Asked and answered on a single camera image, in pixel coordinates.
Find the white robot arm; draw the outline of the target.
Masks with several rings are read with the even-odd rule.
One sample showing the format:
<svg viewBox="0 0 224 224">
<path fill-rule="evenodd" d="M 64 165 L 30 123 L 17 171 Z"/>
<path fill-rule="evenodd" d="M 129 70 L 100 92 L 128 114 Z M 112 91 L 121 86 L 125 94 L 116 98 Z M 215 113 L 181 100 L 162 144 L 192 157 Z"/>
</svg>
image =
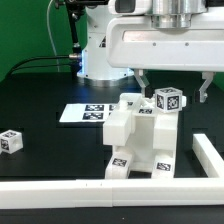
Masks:
<svg viewBox="0 0 224 224">
<path fill-rule="evenodd" d="M 200 72 L 198 100 L 224 72 L 224 0 L 89 0 L 83 54 L 93 79 L 126 68 Z"/>
</svg>

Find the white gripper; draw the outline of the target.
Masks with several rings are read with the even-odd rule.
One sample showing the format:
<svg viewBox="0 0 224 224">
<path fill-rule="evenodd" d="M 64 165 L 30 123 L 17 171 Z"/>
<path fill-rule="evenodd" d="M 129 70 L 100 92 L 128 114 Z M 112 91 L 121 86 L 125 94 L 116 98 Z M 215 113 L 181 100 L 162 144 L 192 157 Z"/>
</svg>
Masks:
<svg viewBox="0 0 224 224">
<path fill-rule="evenodd" d="M 143 69 L 211 71 L 202 73 L 196 91 L 196 101 L 204 103 L 213 72 L 224 71 L 224 15 L 197 15 L 187 29 L 156 29 L 146 16 L 116 18 L 108 24 L 106 55 L 113 67 L 135 69 L 146 98 L 153 90 Z"/>
</svg>

